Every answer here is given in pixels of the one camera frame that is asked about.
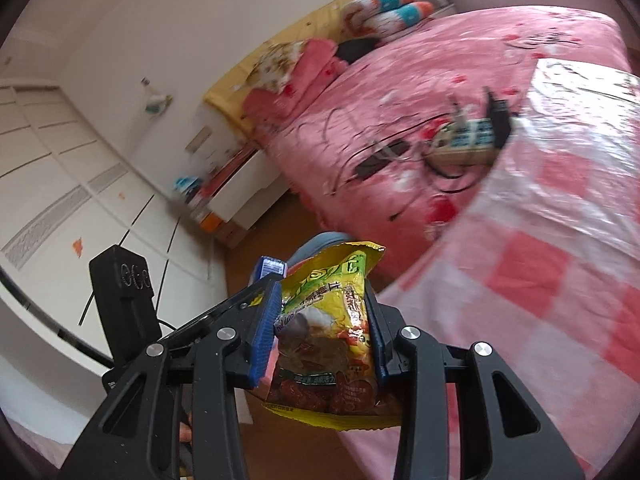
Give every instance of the white ceiling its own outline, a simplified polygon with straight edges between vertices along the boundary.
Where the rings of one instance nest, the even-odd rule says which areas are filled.
[[[31,0],[0,48],[0,77],[55,79],[121,0]]]

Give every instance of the chip bag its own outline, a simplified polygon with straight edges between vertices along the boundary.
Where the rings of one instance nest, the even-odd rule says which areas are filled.
[[[383,251],[371,242],[332,246],[282,281],[268,409],[336,430],[400,424],[399,403],[376,381],[364,300]]]

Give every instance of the pink bed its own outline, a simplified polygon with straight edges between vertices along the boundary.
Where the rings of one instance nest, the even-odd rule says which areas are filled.
[[[349,181],[353,168],[381,144],[419,139],[450,113],[452,96],[470,118],[484,114],[485,86],[519,108],[545,57],[628,70],[619,28],[607,16],[560,7],[478,10],[427,22],[370,53],[289,127],[258,138],[327,229],[387,247],[380,270],[396,278],[433,244],[430,223],[442,197],[461,211],[480,187],[442,191],[467,186],[485,168],[452,183],[427,176],[412,151],[365,182]]]
[[[592,478],[640,412],[640,86],[541,60],[521,120],[475,200],[378,299],[446,344],[491,343]],[[340,435],[370,479],[392,478],[399,428]]]

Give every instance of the power strip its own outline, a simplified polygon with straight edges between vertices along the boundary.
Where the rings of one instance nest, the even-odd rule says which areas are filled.
[[[491,121],[484,118],[468,120],[462,130],[456,123],[443,124],[424,158],[436,166],[474,166],[493,164],[499,152]]]

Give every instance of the silver bolt head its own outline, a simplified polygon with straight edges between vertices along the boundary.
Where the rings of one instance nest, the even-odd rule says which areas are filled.
[[[218,330],[218,339],[222,339],[222,341],[229,341],[236,337],[236,331],[230,326],[225,326]]]
[[[420,337],[420,329],[415,326],[405,326],[400,334],[405,339],[418,339]]]
[[[151,343],[151,345],[146,347],[146,354],[149,357],[158,357],[159,355],[162,355],[162,352],[164,352],[164,346],[160,343]]]
[[[493,351],[494,349],[491,348],[491,345],[483,341],[476,343],[474,345],[474,352],[476,352],[476,354],[478,355],[481,355],[482,357],[487,357],[488,355],[491,355],[491,352]]]

